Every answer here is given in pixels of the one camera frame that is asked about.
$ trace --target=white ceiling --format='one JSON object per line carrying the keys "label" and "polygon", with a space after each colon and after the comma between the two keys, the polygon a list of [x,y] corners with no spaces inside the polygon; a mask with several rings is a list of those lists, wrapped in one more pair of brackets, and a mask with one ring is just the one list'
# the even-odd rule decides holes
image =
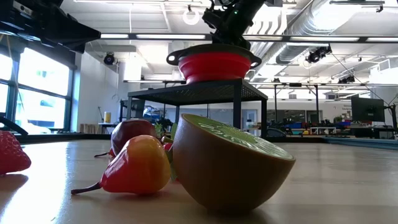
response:
{"label": "white ceiling", "polygon": [[[296,2],[295,8],[287,10],[288,20],[293,18],[308,3],[308,0],[296,0]],[[64,0],[62,9],[79,22],[101,32],[209,33],[211,31],[202,20],[194,26],[186,24],[182,19],[182,14],[186,10],[185,6],[165,6],[163,12],[160,6],[131,6],[131,4],[101,4]],[[194,9],[203,11],[205,7],[195,7]],[[333,35],[398,35],[397,21],[398,9],[396,8],[376,13],[375,7],[367,7],[335,30]],[[149,72],[170,74],[175,68],[162,60],[169,52],[169,43],[167,41],[99,40],[92,44],[135,45],[149,63],[149,67],[152,68]],[[396,44],[331,44],[331,48],[347,68],[372,59],[367,57],[363,58],[362,62],[358,62],[357,55],[379,57],[380,55],[398,54],[398,45]],[[303,62],[304,58],[305,56],[300,57],[292,66],[288,66],[284,70],[286,75],[283,79],[291,79],[287,82],[306,82],[308,81],[306,76],[310,75],[312,82],[323,81],[345,70],[332,56],[324,58],[310,69],[305,68],[308,65]],[[367,74],[365,69],[358,72],[357,75],[366,80]]]}

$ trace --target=red bowl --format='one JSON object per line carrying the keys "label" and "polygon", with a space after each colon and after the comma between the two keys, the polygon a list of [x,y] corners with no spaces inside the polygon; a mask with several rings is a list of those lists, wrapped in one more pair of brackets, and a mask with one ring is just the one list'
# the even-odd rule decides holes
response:
{"label": "red bowl", "polygon": [[184,57],[178,63],[187,83],[244,78],[251,61],[239,54],[208,52]]}

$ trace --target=ceiling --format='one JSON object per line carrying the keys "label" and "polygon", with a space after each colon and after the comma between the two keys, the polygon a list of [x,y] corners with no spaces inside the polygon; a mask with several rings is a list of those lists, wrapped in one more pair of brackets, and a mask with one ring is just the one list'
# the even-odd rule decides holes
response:
{"label": "ceiling", "polygon": [[[295,2],[297,3],[295,7],[279,9],[280,12],[283,11],[286,14],[286,23],[289,23],[301,11],[309,0],[296,0]],[[363,6],[359,12],[337,28],[332,35],[398,35],[398,26],[395,22],[398,20],[398,8],[396,8],[398,4],[396,1],[394,1],[394,4],[385,7],[385,10],[380,13],[376,13],[377,7]],[[188,25],[184,22],[183,13],[187,10],[186,5],[185,2],[181,2],[179,6],[169,6],[166,4],[105,4],[64,0],[62,9],[79,22],[101,32],[209,33],[210,28],[201,19],[195,25]],[[200,5],[193,6],[192,9],[201,13],[210,5],[210,2],[204,0]],[[271,24],[274,18],[265,18],[265,20],[270,21]],[[248,32],[256,34],[256,31],[250,29]],[[178,69],[166,64],[164,59],[169,52],[176,50],[171,46],[188,47],[202,44],[202,42],[173,43],[172,45],[170,43],[171,41],[97,40],[92,42],[91,45],[134,45],[147,62],[148,69],[143,71],[144,75],[170,75],[173,70]],[[257,73],[257,77],[268,78],[266,82],[270,82],[277,76],[282,82],[336,83],[339,77],[337,74],[345,71],[346,67],[355,68],[355,75],[362,82],[366,82],[369,79],[368,68],[383,61],[381,58],[388,55],[398,55],[398,45],[394,44],[331,44],[331,49],[338,60],[329,55],[308,67],[309,64],[305,61],[306,55],[302,55],[285,67],[281,71],[282,73],[273,73],[267,70]],[[128,53],[124,52],[119,56],[127,57],[126,54]]]}

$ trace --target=kiwi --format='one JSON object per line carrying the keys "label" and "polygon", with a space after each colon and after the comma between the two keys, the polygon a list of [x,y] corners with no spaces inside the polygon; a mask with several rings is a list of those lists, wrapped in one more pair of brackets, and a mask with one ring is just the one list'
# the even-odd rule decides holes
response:
{"label": "kiwi", "polygon": [[280,147],[226,124],[182,114],[173,144],[178,179],[209,210],[248,212],[271,198],[295,163]]}

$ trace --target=ductwork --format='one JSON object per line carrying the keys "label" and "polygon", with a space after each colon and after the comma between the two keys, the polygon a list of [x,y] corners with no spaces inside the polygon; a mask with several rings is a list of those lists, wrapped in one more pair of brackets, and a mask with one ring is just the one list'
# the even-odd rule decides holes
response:
{"label": "ductwork", "polygon": [[[330,4],[330,0],[314,0],[302,15],[290,26],[286,35],[329,35],[348,21],[359,9],[358,6]],[[265,63],[287,65],[308,47],[275,43],[263,58]]]}

